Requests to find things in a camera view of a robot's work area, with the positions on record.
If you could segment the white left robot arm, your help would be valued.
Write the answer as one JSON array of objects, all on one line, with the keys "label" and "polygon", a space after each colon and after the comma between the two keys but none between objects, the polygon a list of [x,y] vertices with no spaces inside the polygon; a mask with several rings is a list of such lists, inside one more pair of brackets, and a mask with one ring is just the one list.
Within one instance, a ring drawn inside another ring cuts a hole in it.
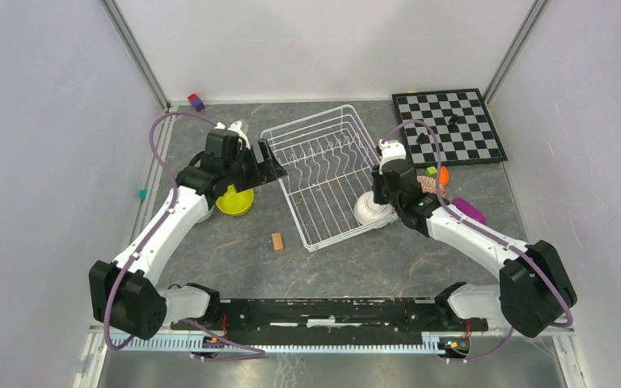
[{"label": "white left robot arm", "polygon": [[286,175],[267,140],[252,143],[235,124],[211,130],[204,150],[177,174],[146,228],[114,260],[92,265],[94,319],[142,340],[185,318],[202,329],[216,327],[222,318],[217,291],[195,284],[159,290],[156,284],[187,232],[205,220],[228,188],[240,193]]}]

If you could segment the white smooth bowl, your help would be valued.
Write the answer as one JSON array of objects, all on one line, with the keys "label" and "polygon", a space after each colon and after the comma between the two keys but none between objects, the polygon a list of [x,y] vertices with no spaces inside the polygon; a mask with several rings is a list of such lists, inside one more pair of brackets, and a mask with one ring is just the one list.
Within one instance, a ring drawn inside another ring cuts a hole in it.
[{"label": "white smooth bowl", "polygon": [[353,215],[360,226],[380,228],[397,219],[391,205],[381,205],[374,201],[374,193],[368,191],[357,198]]}]

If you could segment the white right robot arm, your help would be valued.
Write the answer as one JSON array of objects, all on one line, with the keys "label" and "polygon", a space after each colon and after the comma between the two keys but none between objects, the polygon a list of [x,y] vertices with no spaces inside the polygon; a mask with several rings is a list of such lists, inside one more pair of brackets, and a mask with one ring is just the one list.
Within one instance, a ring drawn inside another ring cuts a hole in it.
[{"label": "white right robot arm", "polygon": [[374,202],[391,206],[399,220],[425,237],[445,243],[481,265],[497,285],[455,285],[436,305],[437,324],[454,330],[467,318],[504,321],[534,338],[547,327],[570,327],[577,293],[557,249],[549,242],[523,242],[468,217],[453,203],[424,192],[404,159],[372,168]]}]

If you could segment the blue patterned bowl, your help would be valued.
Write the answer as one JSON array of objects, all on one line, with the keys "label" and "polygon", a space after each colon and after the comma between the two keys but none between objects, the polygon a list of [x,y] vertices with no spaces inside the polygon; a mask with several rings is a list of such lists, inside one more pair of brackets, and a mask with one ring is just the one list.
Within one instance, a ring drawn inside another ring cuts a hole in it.
[{"label": "blue patterned bowl", "polygon": [[446,197],[446,187],[442,183],[438,183],[436,178],[418,175],[416,180],[419,183],[423,193],[439,193],[442,197]]}]

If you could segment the yellow bowl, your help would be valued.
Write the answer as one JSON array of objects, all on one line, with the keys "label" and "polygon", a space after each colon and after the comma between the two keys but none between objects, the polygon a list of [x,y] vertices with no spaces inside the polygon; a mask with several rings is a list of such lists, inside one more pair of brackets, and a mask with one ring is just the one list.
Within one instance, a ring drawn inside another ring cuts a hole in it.
[{"label": "yellow bowl", "polygon": [[253,189],[237,191],[234,185],[230,185],[226,192],[217,198],[216,207],[229,216],[242,216],[253,206],[255,192]]}]

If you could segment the white ribbed bowl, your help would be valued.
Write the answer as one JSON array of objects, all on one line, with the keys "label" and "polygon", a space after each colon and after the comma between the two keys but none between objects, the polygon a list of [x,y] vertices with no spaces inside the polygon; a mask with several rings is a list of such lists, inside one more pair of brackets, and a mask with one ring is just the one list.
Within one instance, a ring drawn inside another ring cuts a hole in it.
[{"label": "white ribbed bowl", "polygon": [[204,221],[207,221],[210,219],[210,217],[212,216],[212,214],[214,213],[215,208],[211,208],[208,210],[208,212],[203,215],[201,218],[198,219],[197,223],[202,223]]}]

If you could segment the white wire dish rack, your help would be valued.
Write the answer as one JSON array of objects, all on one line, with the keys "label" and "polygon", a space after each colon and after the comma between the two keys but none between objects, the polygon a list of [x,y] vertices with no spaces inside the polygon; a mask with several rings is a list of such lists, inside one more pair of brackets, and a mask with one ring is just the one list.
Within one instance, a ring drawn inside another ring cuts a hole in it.
[{"label": "white wire dish rack", "polygon": [[357,198],[372,190],[376,144],[354,106],[341,105],[261,133],[288,175],[279,184],[303,246],[317,251],[377,229],[360,226]]}]

